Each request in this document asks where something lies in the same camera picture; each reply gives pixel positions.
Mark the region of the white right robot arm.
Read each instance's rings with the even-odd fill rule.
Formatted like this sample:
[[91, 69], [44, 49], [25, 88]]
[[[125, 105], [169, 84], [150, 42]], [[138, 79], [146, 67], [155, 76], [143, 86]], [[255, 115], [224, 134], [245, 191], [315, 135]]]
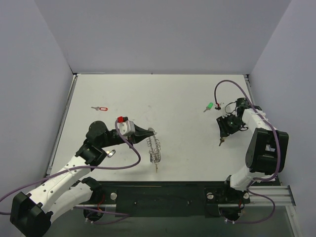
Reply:
[[245, 166], [228, 177], [229, 185], [220, 191], [221, 198], [231, 202], [238, 191], [246, 191], [253, 182], [272, 180], [282, 172], [289, 135], [271, 127], [266, 114], [259, 106], [251, 108], [246, 98], [238, 98], [235, 108], [216, 119], [220, 130], [220, 143], [239, 132], [250, 131], [252, 138], [245, 155]]

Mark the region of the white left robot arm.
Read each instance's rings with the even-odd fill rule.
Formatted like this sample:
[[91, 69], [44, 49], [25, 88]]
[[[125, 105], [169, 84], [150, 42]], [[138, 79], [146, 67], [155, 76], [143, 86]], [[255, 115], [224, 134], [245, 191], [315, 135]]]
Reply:
[[93, 122], [83, 145], [59, 172], [44, 178], [27, 194], [19, 192], [13, 198], [10, 222], [26, 237], [41, 237], [59, 216], [76, 205], [99, 202], [105, 190], [88, 174], [111, 155], [104, 148], [125, 143], [133, 149], [134, 144], [154, 134], [127, 117], [117, 118], [113, 130], [102, 121]]

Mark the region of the steel keyring disc with rings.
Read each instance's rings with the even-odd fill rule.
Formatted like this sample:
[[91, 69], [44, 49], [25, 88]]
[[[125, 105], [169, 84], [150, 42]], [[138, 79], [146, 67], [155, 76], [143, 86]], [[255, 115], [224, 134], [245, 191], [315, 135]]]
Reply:
[[150, 162], [158, 164], [161, 161], [161, 145], [159, 139], [156, 138], [156, 132], [153, 128], [149, 127], [149, 131], [153, 132], [153, 135], [147, 138], [147, 146], [149, 147]]

